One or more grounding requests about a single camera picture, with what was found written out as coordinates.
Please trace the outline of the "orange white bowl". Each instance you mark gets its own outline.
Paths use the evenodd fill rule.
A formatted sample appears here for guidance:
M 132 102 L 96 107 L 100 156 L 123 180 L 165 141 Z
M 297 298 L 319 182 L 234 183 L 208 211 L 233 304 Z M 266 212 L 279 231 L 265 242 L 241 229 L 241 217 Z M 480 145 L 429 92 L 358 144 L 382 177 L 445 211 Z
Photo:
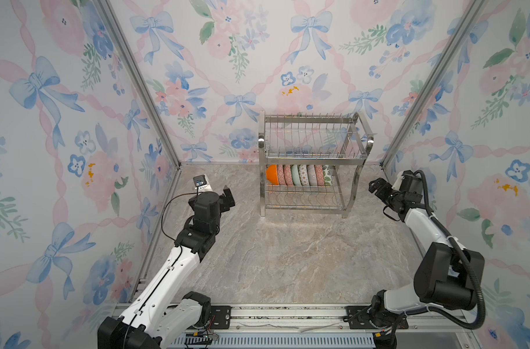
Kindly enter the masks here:
M 280 184 L 278 166 L 276 164 L 270 164 L 267 166 L 266 179 L 274 186 L 278 186 Z

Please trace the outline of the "pink purple bowl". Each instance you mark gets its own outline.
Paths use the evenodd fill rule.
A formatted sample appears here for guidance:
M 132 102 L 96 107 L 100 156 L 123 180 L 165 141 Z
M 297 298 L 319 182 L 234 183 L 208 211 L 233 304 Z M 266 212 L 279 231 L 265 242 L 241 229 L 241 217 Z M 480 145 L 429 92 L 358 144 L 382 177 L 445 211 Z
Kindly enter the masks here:
M 285 186 L 285 173 L 282 164 L 277 164 L 278 183 L 280 186 Z

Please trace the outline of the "dark patterned bowl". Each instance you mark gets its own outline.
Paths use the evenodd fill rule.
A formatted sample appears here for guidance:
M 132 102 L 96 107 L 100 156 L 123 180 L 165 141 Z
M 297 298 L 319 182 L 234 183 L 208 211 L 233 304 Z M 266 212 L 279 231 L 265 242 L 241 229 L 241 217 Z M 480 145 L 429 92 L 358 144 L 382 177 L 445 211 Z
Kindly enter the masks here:
M 285 164 L 283 166 L 283 173 L 285 178 L 285 183 L 287 186 L 294 186 L 293 178 L 292 178 L 292 169 L 291 165 Z

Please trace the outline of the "green leaf pattern bowl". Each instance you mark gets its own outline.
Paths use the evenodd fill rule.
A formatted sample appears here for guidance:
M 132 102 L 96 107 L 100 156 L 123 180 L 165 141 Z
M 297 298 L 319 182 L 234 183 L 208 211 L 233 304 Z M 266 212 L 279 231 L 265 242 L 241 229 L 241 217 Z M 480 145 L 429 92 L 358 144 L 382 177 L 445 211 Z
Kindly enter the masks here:
M 333 185 L 333 176 L 330 171 L 330 166 L 323 165 L 323 182 L 325 187 L 331 187 Z

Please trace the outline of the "pale green celadon bowl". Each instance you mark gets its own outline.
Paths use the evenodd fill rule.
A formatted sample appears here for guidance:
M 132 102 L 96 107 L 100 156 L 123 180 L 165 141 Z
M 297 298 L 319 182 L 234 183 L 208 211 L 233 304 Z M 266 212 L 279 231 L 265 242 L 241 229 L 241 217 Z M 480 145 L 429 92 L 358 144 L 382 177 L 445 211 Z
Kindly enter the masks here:
M 298 166 L 296 164 L 291 165 L 291 175 L 294 186 L 302 186 Z

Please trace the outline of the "dark speckled bowl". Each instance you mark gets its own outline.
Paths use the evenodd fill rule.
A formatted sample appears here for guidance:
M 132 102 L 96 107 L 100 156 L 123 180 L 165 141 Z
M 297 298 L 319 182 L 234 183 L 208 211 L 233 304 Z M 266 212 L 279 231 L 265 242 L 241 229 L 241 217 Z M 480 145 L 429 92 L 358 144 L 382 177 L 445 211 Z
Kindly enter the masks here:
M 325 177 L 323 167 L 321 165 L 315 165 L 314 171 L 316 175 L 317 185 L 323 187 L 325 185 Z

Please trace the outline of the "purple glass bowl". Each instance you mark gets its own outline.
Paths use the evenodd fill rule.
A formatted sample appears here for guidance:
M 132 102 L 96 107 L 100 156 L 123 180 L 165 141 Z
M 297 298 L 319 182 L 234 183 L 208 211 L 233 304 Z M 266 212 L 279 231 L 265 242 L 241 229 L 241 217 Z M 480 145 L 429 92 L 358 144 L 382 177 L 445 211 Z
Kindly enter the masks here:
M 316 171 L 315 171 L 315 167 L 314 165 L 307 165 L 307 175 L 308 175 L 308 180 L 309 180 L 309 184 L 311 187 L 316 187 L 318 186 L 317 184 L 317 175 L 316 175 Z

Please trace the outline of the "stainless steel dish rack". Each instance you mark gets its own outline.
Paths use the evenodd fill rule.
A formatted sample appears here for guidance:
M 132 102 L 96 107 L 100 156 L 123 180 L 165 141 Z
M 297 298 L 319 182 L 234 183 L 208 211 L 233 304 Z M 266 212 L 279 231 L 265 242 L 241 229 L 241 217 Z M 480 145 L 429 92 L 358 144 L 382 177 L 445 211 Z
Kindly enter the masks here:
M 355 204 L 361 172 L 375 135 L 360 113 L 269 115 L 258 119 L 260 215 L 272 210 L 314 212 L 347 218 Z M 328 165 L 331 187 L 274 186 L 266 179 L 270 164 Z

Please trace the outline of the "green geometric pattern bowl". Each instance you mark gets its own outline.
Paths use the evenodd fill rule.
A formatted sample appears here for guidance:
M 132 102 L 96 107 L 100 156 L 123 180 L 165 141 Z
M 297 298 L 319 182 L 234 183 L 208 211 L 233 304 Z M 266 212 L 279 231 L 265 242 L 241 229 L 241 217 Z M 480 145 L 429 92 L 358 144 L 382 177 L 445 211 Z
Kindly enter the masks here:
M 298 165 L 298 175 L 302 186 L 309 186 L 310 180 L 308 176 L 307 166 L 302 164 Z

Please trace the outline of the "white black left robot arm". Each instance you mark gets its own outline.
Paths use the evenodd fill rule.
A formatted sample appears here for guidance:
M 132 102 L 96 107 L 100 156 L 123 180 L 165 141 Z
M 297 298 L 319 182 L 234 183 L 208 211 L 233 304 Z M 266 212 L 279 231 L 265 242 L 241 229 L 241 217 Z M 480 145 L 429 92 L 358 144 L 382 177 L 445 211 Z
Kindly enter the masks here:
M 106 318 L 97 331 L 98 348 L 167 348 L 186 330 L 204 330 L 210 324 L 211 299 L 187 293 L 170 307 L 189 275 L 216 242 L 221 216 L 235 205 L 232 191 L 196 193 L 189 206 L 194 214 L 176 237 L 167 260 L 144 291 L 119 317 Z

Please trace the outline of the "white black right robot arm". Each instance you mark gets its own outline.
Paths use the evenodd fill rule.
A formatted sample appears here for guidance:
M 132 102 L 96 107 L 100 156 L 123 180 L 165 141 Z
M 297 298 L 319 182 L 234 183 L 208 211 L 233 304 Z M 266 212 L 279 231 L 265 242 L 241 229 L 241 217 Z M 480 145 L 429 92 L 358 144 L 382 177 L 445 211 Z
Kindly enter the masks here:
M 403 222 L 424 250 L 409 285 L 373 296 L 368 321 L 382 329 L 406 316 L 433 312 L 467 330 L 481 328 L 486 320 L 481 286 L 485 259 L 460 244 L 436 217 L 425 173 L 406 170 L 395 183 L 380 177 L 368 190 L 396 213 L 394 220 Z

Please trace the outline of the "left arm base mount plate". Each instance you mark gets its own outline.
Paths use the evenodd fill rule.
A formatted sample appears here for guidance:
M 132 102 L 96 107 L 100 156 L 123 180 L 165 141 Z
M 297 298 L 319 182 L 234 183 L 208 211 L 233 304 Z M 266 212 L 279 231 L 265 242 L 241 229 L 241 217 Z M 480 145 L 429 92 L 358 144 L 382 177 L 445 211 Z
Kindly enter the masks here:
M 228 330 L 231 324 L 232 307 L 230 305 L 211 305 L 208 316 L 210 330 Z

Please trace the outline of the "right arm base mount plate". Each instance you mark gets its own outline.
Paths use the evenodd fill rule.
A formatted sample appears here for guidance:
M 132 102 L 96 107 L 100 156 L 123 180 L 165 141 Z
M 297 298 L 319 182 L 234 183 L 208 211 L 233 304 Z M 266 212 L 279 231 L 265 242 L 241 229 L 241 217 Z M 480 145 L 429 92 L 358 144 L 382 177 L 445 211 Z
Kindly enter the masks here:
M 347 306 L 343 322 L 351 330 L 388 330 L 397 319 L 397 314 L 386 310 L 371 311 L 370 306 Z

